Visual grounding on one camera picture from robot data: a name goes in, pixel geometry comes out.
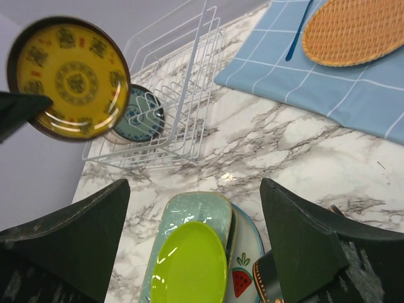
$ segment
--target lime green plate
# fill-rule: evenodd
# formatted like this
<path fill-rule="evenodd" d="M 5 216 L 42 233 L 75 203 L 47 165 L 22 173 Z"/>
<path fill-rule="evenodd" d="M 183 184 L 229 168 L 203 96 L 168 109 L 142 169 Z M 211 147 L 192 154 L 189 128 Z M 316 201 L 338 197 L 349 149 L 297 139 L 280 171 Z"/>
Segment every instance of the lime green plate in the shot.
<path fill-rule="evenodd" d="M 227 261 L 216 232 L 202 222 L 178 227 L 165 241 L 151 277 L 150 300 L 158 303 L 221 303 Z"/>

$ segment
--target wire dish rack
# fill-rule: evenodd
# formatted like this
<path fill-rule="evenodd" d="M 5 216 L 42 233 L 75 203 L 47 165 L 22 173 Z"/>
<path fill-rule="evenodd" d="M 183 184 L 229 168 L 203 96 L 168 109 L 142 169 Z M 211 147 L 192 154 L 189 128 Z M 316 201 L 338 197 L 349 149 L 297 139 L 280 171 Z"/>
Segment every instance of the wire dish rack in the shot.
<path fill-rule="evenodd" d="M 178 15 L 188 12 L 194 12 L 194 17 L 178 24 Z M 156 107 L 145 96 L 150 110 L 131 119 L 155 121 L 163 109 L 164 126 L 157 133 L 154 129 L 153 139 L 144 143 L 122 145 L 97 138 L 85 145 L 83 160 L 130 169 L 172 167 L 198 159 L 223 42 L 216 12 L 217 7 L 207 8 L 206 1 L 189 0 L 131 37 L 124 49 L 131 82 L 149 89 L 160 101 Z M 168 26 L 172 29 L 156 34 L 156 28 Z M 179 44 L 184 46 L 175 50 Z M 141 123 L 144 130 L 147 123 Z"/>

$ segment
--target woven placemat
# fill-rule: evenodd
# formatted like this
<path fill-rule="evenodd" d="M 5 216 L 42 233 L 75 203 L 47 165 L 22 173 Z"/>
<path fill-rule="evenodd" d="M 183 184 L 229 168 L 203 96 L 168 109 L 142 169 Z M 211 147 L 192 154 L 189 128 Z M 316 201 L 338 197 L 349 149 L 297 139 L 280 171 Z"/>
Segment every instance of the woven placemat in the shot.
<path fill-rule="evenodd" d="M 404 44 L 404 0 L 329 0 L 303 33 L 306 55 L 326 66 L 353 66 Z"/>

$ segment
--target watermelon pattern plate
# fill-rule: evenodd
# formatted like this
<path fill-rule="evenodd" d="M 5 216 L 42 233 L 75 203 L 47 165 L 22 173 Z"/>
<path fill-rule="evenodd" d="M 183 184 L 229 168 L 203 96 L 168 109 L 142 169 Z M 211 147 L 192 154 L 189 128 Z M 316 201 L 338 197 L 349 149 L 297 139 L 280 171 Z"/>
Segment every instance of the watermelon pattern plate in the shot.
<path fill-rule="evenodd" d="M 237 205 L 237 233 L 227 279 L 225 303 L 259 302 L 253 283 L 253 263 L 264 254 L 258 230 L 250 217 Z"/>

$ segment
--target blue checkered cloth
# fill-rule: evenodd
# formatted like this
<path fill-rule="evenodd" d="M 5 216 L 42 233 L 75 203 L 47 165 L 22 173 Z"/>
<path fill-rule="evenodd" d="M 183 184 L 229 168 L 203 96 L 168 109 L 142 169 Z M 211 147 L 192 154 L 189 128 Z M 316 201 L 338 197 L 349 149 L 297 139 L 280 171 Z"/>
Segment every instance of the blue checkered cloth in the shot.
<path fill-rule="evenodd" d="M 325 2 L 314 0 L 306 23 Z M 404 145 L 404 47 L 368 64 L 330 68 L 304 54 L 301 33 L 287 62 L 307 4 L 308 0 L 272 1 L 215 82 L 318 112 L 347 128 Z"/>

